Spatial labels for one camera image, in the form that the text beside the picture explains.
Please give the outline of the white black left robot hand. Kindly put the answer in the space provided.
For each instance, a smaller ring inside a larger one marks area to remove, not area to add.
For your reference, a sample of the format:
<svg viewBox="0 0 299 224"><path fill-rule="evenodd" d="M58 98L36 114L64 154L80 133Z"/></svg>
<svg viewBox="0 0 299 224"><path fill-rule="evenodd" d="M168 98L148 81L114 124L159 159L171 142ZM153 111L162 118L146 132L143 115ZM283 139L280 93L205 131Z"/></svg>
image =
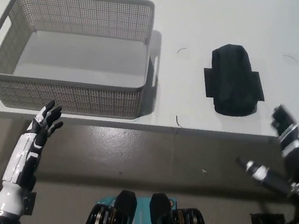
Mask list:
<svg viewBox="0 0 299 224"><path fill-rule="evenodd" d="M63 122L61 105L51 100L45 105L21 134L2 177L0 216L20 218L24 214L24 199L36 183L35 172L41 161L48 138Z"/></svg>

